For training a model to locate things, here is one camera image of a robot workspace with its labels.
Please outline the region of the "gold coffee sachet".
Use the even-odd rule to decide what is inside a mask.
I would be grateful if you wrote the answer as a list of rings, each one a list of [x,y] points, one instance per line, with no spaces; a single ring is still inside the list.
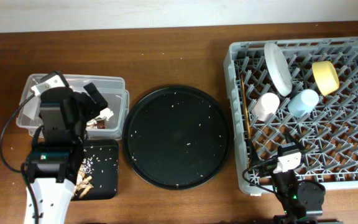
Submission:
[[[92,119],[87,122],[86,128],[87,129],[105,129],[106,128],[105,120]]]

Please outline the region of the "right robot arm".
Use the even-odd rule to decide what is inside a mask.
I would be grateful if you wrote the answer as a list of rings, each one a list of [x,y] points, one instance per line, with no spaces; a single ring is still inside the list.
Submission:
[[[284,214],[275,215],[272,223],[318,223],[323,214],[326,189],[322,184],[312,180],[298,180],[295,169],[301,165],[306,148],[288,132],[285,133],[286,144],[278,147],[277,155],[261,160],[254,144],[247,139],[252,162],[242,173],[242,178],[250,185],[273,193],[281,203]],[[272,179],[272,189],[252,183],[246,173],[256,170],[260,177]]]

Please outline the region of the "pink plastic cup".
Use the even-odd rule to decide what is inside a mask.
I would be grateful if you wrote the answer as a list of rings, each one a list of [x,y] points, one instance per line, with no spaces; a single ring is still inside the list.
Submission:
[[[280,99],[276,94],[265,93],[258,98],[252,114],[257,116],[259,121],[267,121],[276,113],[279,105]]]

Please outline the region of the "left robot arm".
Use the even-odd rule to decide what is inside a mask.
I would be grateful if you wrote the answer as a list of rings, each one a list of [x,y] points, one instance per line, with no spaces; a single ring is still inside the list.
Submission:
[[[31,88],[40,99],[42,125],[21,165],[27,191],[25,223],[65,221],[85,157],[87,123],[108,107],[93,83],[84,89],[73,91],[62,72],[49,73]]]

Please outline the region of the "white napkin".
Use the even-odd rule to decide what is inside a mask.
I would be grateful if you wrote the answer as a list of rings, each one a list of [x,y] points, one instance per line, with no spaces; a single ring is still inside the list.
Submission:
[[[88,120],[88,122],[90,122],[91,120],[109,120],[110,117],[114,116],[114,112],[109,109],[109,108],[105,108],[103,110],[100,111],[99,115],[97,115],[95,118],[91,118]]]

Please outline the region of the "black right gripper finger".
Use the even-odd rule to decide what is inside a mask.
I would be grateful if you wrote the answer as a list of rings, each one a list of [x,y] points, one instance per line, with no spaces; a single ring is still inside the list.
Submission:
[[[261,163],[261,161],[260,161],[260,158],[259,158],[259,156],[257,154],[257,151],[256,151],[255,146],[254,146],[254,144],[253,144],[251,139],[247,140],[247,145],[248,145],[249,151],[250,151],[249,165],[251,167],[257,167]]]
[[[285,140],[291,146],[294,146],[295,149],[299,150],[300,152],[305,152],[306,148],[302,145],[299,141],[297,141],[289,132],[285,132],[284,134]]]

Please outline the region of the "blue plastic cup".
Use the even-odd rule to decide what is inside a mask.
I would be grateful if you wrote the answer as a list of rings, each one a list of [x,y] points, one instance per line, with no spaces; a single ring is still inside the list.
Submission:
[[[297,118],[310,113],[319,102],[319,95],[311,89],[297,94],[288,104],[289,112]]]

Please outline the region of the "grey round plate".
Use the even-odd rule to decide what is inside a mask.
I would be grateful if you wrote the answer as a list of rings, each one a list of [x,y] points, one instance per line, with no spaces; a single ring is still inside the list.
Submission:
[[[280,47],[274,43],[264,45],[265,61],[270,78],[279,94],[288,96],[292,91],[291,73]]]

